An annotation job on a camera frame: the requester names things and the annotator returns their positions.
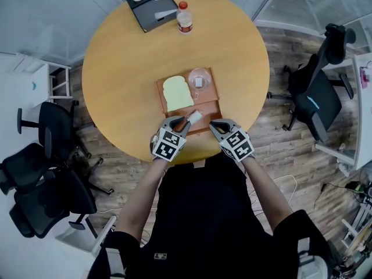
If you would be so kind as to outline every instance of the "round wooden table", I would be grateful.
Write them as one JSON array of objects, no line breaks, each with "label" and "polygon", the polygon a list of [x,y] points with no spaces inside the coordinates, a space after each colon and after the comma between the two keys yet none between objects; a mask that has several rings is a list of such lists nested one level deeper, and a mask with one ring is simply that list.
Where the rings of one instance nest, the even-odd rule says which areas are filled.
[{"label": "round wooden table", "polygon": [[[229,0],[185,1],[193,15],[192,34],[179,34],[177,20],[144,33],[123,3],[97,29],[85,55],[83,94],[94,123],[119,149],[145,161],[152,160],[150,137],[165,119],[158,79],[211,67],[222,116],[245,130],[266,98],[269,60],[249,17]],[[189,135],[173,163],[218,152],[211,131]]]}]

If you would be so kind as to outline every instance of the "black office chair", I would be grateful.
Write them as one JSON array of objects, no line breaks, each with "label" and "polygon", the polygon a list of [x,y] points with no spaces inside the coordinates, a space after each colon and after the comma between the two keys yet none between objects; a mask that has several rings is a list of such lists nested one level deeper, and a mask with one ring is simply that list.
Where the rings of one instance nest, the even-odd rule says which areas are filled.
[{"label": "black office chair", "polygon": [[92,187],[88,182],[93,168],[89,175],[83,178],[71,168],[58,168],[53,170],[53,177],[49,176],[31,192],[27,194],[16,192],[16,204],[9,214],[20,233],[27,238],[33,236],[43,238],[57,222],[69,216],[70,212],[81,215],[69,224],[77,230],[84,230],[85,227],[81,223],[84,216],[97,212],[95,200],[90,191]]},{"label": "black office chair", "polygon": [[352,29],[344,26],[328,24],[325,28],[325,40],[318,54],[310,57],[305,67],[292,72],[288,66],[284,71],[289,73],[288,91],[291,96],[273,95],[267,93],[267,98],[291,100],[295,109],[291,110],[292,118],[289,125],[283,125],[285,131],[292,129],[295,120],[309,127],[316,140],[328,140],[327,130],[340,112],[342,106],[333,86],[345,87],[350,99],[354,93],[346,74],[340,74],[340,80],[329,80],[321,70],[330,64],[340,64],[345,59],[346,44],[353,44],[356,36]]},{"label": "black office chair", "polygon": [[77,128],[73,127],[74,107],[78,101],[73,101],[70,111],[51,102],[43,102],[40,108],[39,123],[22,120],[22,109],[17,113],[17,130],[22,133],[22,127],[38,128],[39,143],[45,148],[45,156],[56,156],[67,161],[73,147],[82,151],[90,158],[81,139],[76,135]]},{"label": "black office chair", "polygon": [[114,192],[114,189],[110,189],[109,191],[106,191],[102,188],[99,188],[98,186],[92,184],[89,182],[90,177],[96,170],[96,168],[103,163],[103,158],[99,158],[98,161],[92,166],[88,168],[88,171],[86,174],[84,174],[84,169],[85,169],[85,163],[81,160],[81,157],[79,157],[79,154],[76,152],[72,156],[72,169],[76,173],[76,176],[82,179],[85,184],[92,190],[96,190],[98,192],[101,192],[106,195],[111,195]]},{"label": "black office chair", "polygon": [[0,189],[5,195],[13,188],[22,193],[30,192],[51,167],[59,165],[45,157],[41,145],[30,144],[0,164]]}]

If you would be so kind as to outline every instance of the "wooden floor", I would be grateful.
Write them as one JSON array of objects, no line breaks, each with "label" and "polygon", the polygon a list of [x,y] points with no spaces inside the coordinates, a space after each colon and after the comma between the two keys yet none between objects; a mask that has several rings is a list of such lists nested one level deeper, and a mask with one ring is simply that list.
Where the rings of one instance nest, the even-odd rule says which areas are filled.
[{"label": "wooden floor", "polygon": [[[269,54],[269,91],[275,94],[287,94],[287,76],[282,72],[283,66],[296,68],[298,64],[306,63],[310,55],[318,51],[323,40],[293,31],[272,28],[260,28],[259,30]],[[361,52],[348,50],[347,57],[354,53]],[[82,67],[76,68],[70,73],[74,99],[80,101],[80,106],[75,111],[76,125],[91,122],[81,89],[81,69]],[[346,70],[345,72],[349,77],[353,76],[352,71]],[[356,94],[355,80],[351,79],[351,83]],[[337,91],[342,99],[342,110],[328,131],[327,145],[337,148],[340,143],[344,142],[348,148],[355,148],[357,96],[350,101],[345,90],[337,88]],[[314,139],[306,125],[296,122],[292,131],[285,132],[282,125],[289,122],[291,107],[289,102],[266,100],[259,117],[248,129],[256,149],[255,156],[269,175],[276,179],[275,182],[287,199],[290,198],[296,184],[293,177],[286,175],[295,177],[297,188],[289,203],[291,208],[294,211],[305,209],[325,238],[331,240],[336,248],[343,252],[345,249],[341,244],[341,238],[345,235],[345,227],[341,224],[341,219],[345,218],[351,222],[356,214],[358,203],[353,194],[345,189],[328,185],[320,195],[320,188],[323,183],[344,186],[349,181],[358,180],[360,175],[354,172],[349,178],[345,178],[337,169],[335,158],[315,150]],[[90,165],[93,165],[99,157],[104,158],[103,164],[98,167],[91,181],[103,188],[115,190],[111,196],[95,194],[97,208],[100,212],[116,209],[90,216],[96,231],[100,232],[111,215],[119,214],[119,209],[125,204],[145,173],[148,163],[128,156],[117,149],[97,128],[86,128],[81,130],[79,135],[92,153]],[[247,183],[249,192],[252,192],[249,180]],[[253,194],[253,209],[258,210],[260,205],[255,200]],[[158,196],[155,197],[153,208],[156,208],[157,202]],[[258,219],[265,230],[271,232],[264,214],[258,215]],[[155,209],[152,209],[145,227],[147,232],[151,233],[154,222]],[[144,233],[144,238],[148,239],[147,233]]]}]

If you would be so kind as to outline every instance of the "black shirt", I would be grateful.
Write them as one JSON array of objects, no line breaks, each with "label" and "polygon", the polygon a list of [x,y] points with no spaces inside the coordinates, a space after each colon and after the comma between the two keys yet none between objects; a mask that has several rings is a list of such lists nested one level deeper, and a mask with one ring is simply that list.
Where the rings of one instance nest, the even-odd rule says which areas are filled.
[{"label": "black shirt", "polygon": [[266,233],[252,211],[245,180],[223,153],[203,168],[170,168],[159,187],[149,242],[140,248],[129,234],[109,234],[88,279],[110,277],[106,247],[119,250],[129,279],[296,278],[297,244],[306,237],[309,253],[332,264],[327,242],[303,210],[283,220],[273,236]]}]

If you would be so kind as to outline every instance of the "plastic bottle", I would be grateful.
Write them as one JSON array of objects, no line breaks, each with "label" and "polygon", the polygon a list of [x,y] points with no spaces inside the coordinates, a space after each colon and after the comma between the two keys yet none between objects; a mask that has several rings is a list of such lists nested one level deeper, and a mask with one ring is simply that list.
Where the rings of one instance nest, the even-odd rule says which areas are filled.
[{"label": "plastic bottle", "polygon": [[177,21],[178,29],[182,35],[190,34],[192,31],[192,15],[187,9],[187,2],[181,1],[178,4]]}]

